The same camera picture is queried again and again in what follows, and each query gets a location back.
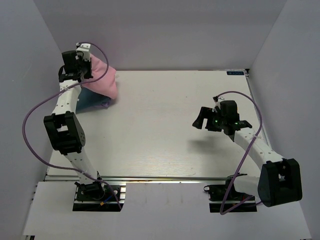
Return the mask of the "pink t shirt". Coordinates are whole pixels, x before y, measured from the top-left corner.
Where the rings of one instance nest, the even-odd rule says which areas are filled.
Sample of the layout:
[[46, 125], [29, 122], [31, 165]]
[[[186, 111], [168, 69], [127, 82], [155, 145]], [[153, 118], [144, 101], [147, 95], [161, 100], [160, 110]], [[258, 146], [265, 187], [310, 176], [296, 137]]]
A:
[[97, 94], [106, 96], [115, 100], [118, 96], [118, 89], [116, 85], [116, 70], [94, 56], [91, 57], [91, 70], [93, 78], [86, 79], [85, 82], [94, 81], [92, 83], [86, 83], [82, 86]]

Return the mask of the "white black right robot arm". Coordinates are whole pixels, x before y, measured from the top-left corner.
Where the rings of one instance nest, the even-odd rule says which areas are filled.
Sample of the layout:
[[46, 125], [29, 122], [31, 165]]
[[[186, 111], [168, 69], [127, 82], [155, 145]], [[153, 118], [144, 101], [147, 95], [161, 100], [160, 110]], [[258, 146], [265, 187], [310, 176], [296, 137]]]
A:
[[286, 159], [258, 138], [252, 125], [241, 120], [234, 100], [216, 102], [214, 108], [201, 107], [192, 126], [211, 132], [223, 132], [245, 151], [260, 170], [258, 177], [237, 173], [225, 184], [205, 186], [212, 201], [244, 201], [259, 198], [266, 207], [300, 201], [303, 198], [301, 171], [294, 159]]

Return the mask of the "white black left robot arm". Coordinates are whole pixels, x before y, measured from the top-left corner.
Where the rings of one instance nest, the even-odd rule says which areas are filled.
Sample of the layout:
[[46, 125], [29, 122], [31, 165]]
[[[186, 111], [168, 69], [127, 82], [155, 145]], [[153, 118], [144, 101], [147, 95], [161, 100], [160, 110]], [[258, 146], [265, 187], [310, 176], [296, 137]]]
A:
[[57, 103], [43, 123], [52, 148], [69, 160], [79, 177], [80, 185], [90, 185], [88, 193], [99, 200], [105, 196], [106, 187], [93, 179], [99, 177], [86, 152], [85, 132], [76, 116], [76, 108], [84, 80], [91, 79], [92, 62], [89, 49], [79, 46], [62, 53], [64, 65], [58, 72], [59, 90]]

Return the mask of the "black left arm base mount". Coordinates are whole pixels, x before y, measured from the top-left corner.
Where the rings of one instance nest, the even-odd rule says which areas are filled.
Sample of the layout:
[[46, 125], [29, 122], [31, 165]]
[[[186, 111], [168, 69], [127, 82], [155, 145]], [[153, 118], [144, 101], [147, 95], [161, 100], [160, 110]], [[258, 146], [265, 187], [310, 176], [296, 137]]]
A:
[[125, 202], [126, 187], [111, 185], [111, 189], [104, 183], [76, 185], [73, 212], [120, 212]]

